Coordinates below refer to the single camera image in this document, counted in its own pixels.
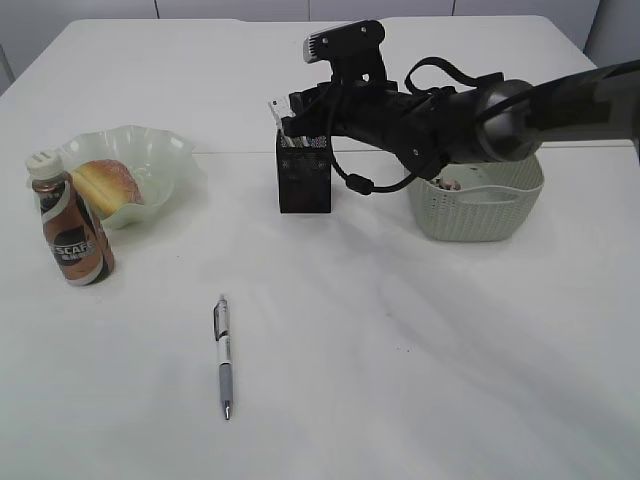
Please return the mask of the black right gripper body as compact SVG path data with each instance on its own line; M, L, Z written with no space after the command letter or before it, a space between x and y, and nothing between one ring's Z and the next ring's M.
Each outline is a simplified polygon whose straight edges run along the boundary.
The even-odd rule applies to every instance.
M393 81L323 82L288 97L295 116L285 118L283 127L291 138L400 136L400 92Z

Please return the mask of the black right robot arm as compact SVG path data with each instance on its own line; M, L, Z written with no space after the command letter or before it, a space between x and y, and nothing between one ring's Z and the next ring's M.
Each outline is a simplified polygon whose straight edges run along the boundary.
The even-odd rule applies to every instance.
M639 135L639 63L626 62L533 86L496 72L464 77L438 57L421 60L468 85L422 90L411 80L352 86L325 82L291 94L288 137L341 136L393 154L411 179L450 164L517 162L546 142Z

